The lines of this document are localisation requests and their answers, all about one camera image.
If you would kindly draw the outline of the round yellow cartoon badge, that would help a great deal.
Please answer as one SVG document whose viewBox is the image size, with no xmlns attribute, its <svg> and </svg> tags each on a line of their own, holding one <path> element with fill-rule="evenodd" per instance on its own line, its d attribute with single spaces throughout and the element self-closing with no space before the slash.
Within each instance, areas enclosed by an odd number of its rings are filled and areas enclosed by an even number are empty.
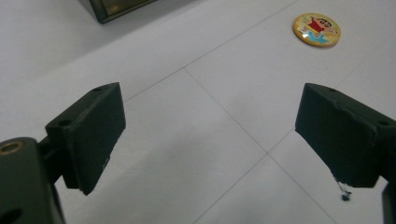
<svg viewBox="0 0 396 224">
<path fill-rule="evenodd" d="M 338 23 L 318 13 L 305 13 L 298 16 L 293 22 L 292 29 L 300 40 L 320 48 L 332 47 L 341 38 Z"/>
</svg>

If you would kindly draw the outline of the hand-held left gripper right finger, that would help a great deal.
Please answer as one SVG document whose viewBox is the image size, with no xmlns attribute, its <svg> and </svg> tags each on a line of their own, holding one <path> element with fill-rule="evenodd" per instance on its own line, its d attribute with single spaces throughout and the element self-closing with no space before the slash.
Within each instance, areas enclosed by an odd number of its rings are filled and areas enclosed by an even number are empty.
<svg viewBox="0 0 396 224">
<path fill-rule="evenodd" d="M 396 188 L 396 120 L 340 91 L 306 83 L 295 131 L 339 182 L 372 188 L 384 177 Z"/>
</svg>

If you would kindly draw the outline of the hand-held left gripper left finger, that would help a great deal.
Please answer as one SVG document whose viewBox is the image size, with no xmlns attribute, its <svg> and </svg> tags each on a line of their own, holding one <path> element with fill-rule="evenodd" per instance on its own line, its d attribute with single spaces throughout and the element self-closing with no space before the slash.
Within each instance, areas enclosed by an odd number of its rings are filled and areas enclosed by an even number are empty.
<svg viewBox="0 0 396 224">
<path fill-rule="evenodd" d="M 120 84 L 97 87 L 46 125 L 66 186 L 90 194 L 126 128 Z"/>
</svg>

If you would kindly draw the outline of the dark transparent plastic storage box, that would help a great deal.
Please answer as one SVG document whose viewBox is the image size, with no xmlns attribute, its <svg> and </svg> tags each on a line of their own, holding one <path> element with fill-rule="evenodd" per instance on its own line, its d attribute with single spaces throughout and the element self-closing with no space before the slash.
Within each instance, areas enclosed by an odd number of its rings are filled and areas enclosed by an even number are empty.
<svg viewBox="0 0 396 224">
<path fill-rule="evenodd" d="M 101 23 L 146 6 L 155 0 L 78 0 Z"/>
</svg>

